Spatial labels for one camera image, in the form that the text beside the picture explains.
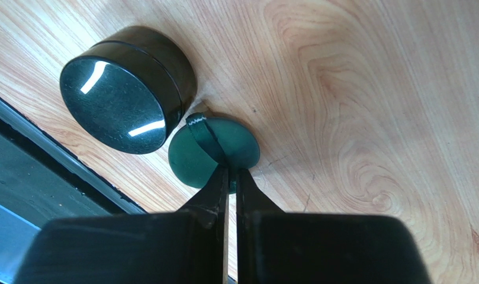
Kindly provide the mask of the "black round compact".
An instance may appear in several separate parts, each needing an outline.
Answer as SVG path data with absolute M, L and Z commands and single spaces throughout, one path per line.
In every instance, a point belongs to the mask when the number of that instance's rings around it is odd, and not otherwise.
M 197 94 L 185 53 L 144 26 L 123 28 L 70 60 L 59 85 L 67 109 L 87 133 L 130 154 L 161 148 Z

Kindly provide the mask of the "dark green round compact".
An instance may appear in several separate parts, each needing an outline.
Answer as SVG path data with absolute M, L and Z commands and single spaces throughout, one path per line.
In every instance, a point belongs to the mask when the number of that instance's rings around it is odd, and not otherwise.
M 207 117 L 202 112 L 186 118 L 168 150 L 174 175 L 193 188 L 203 188 L 217 166 L 236 173 L 256 166 L 260 157 L 259 143 L 247 127 L 229 118 Z

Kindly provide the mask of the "aluminium frame rail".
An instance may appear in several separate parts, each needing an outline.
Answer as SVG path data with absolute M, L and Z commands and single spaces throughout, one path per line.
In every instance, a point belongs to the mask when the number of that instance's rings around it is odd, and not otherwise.
M 76 174 L 110 201 L 113 201 L 124 210 L 123 214 L 141 214 L 143 212 L 138 204 L 85 166 L 74 154 L 1 97 L 0 119 L 38 145 L 68 171 Z M 13 282 L 26 251 L 41 227 L 0 205 L 0 283 Z

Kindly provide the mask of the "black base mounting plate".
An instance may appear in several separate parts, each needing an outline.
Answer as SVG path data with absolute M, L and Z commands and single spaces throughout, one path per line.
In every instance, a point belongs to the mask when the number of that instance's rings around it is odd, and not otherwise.
M 56 218 L 124 213 L 1 119 L 0 205 L 38 227 Z

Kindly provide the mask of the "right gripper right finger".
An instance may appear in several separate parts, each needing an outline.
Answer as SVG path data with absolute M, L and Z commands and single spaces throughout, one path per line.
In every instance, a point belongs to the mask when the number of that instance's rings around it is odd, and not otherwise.
M 430 283 L 397 218 L 285 212 L 244 169 L 236 187 L 240 283 Z

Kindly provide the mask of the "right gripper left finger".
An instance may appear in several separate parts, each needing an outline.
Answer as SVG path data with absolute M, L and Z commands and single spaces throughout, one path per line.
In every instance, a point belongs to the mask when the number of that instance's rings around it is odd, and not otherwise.
M 16 283 L 226 283 L 229 171 L 174 212 L 65 218 L 33 241 Z

